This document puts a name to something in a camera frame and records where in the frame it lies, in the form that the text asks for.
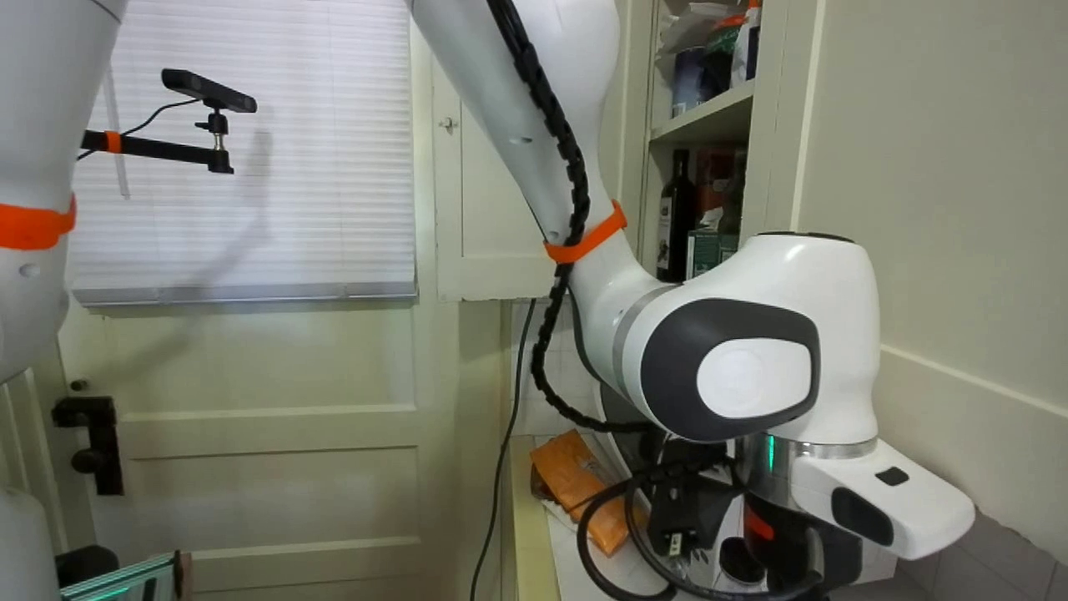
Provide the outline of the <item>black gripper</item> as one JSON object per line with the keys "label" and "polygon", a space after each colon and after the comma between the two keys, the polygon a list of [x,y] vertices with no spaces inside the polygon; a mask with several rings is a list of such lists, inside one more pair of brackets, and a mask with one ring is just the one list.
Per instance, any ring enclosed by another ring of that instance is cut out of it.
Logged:
{"label": "black gripper", "polygon": [[867,540],[752,494],[726,445],[663,440],[641,470],[641,559],[672,591],[841,591]]}

